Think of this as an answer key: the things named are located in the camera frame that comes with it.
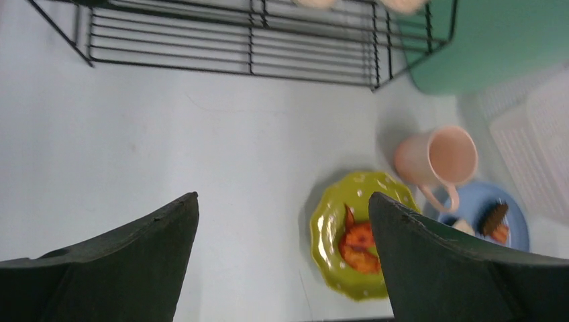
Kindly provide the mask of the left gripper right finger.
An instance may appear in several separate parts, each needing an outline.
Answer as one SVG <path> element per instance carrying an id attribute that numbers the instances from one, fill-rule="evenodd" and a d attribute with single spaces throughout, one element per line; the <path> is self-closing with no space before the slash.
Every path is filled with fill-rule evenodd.
<path id="1" fill-rule="evenodd" d="M 383 193 L 369 218 L 396 321 L 567 321 L 568 261 L 498 246 Z"/>

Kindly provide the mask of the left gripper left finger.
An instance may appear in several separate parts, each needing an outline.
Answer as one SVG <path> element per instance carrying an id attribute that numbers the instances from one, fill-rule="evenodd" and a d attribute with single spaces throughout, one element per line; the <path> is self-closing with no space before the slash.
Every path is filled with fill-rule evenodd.
<path id="1" fill-rule="evenodd" d="M 1 263 L 2 321 L 172 321 L 199 224 L 187 193 L 106 233 Z"/>

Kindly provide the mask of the blue plate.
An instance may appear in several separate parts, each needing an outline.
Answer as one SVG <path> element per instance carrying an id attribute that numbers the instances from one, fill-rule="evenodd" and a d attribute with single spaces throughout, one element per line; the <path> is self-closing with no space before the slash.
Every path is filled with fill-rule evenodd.
<path id="1" fill-rule="evenodd" d="M 454 214 L 440 213 L 437 220 L 446 225 L 465 220 L 474 230 L 474 235 L 487 242 L 513 248 L 522 252 L 530 250 L 530 238 L 527 221 L 516 200 L 499 186 L 483 181 L 474 181 L 458 189 L 460 198 L 459 209 Z M 503 224 L 509 228 L 507 239 L 502 243 L 491 236 L 481 234 L 480 220 L 495 204 L 506 204 L 508 211 Z"/>

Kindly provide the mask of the pink mug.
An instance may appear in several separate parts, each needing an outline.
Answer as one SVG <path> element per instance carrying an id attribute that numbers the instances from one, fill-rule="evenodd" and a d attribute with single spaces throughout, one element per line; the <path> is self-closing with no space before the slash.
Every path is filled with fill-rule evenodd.
<path id="1" fill-rule="evenodd" d="M 448 125 L 403 140 L 395 150 L 400 178 L 417 186 L 438 211 L 455 213 L 460 206 L 458 187 L 478 170 L 478 150 L 462 127 Z"/>

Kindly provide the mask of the black wire rack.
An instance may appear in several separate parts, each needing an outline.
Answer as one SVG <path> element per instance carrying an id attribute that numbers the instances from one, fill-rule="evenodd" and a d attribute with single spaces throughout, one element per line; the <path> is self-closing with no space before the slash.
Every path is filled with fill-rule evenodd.
<path id="1" fill-rule="evenodd" d="M 363 87 L 377 91 L 447 47 L 457 1 L 411 15 L 380 1 L 32 1 L 96 63 Z"/>

